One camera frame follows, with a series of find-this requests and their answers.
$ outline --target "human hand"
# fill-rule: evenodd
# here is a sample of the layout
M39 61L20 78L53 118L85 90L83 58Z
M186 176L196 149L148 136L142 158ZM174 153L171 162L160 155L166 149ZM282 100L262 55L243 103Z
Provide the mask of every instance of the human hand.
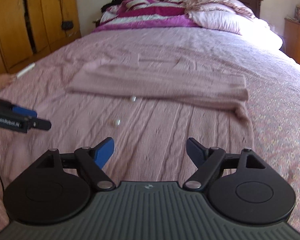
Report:
M16 75L1 74L0 75L0 90L4 89L16 80Z

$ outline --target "wooden cabinet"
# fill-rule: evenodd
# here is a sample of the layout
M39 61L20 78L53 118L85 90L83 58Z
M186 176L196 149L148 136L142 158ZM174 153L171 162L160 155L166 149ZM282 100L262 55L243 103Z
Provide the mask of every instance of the wooden cabinet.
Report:
M63 21L74 28L63 30ZM0 0L2 72L16 73L80 37L76 0Z
M300 64L300 23L286 19L284 40L286 54Z

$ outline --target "metal screw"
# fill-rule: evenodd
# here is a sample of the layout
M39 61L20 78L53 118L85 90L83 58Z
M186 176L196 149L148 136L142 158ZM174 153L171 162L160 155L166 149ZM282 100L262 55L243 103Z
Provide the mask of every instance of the metal screw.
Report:
M99 181L97 186L101 189L110 189L113 187L113 183L108 180Z
M186 187L190 188L190 189L198 189L201 186L202 186L201 183L198 182L198 181L195 181L195 180L191 180L191 181L186 182Z

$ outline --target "wardrobe door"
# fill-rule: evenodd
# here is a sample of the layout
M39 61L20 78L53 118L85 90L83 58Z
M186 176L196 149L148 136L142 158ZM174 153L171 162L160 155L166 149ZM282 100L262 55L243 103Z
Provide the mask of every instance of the wardrobe door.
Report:
M65 38L66 32L61 29L60 0L41 0L41 4L49 44Z
M60 0L61 12L64 21L72 21L74 28L66 31L67 36L80 31L76 0Z
M32 55L23 0L0 0L0 48L7 68Z
M27 0L31 30L36 51L42 51L49 46L40 0Z

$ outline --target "round black pad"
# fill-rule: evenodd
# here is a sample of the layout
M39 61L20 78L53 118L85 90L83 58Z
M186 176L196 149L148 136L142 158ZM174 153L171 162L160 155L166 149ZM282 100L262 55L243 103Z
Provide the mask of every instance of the round black pad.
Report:
M250 203L263 203L273 196L269 185L256 181L240 184L235 192L239 198Z
M216 180L208 198L222 215L250 225L287 220L296 200L291 186L270 168L237 169Z
M36 169L32 176L20 176L3 197L9 217L21 223L58 223L81 211L90 198L88 184L65 172Z

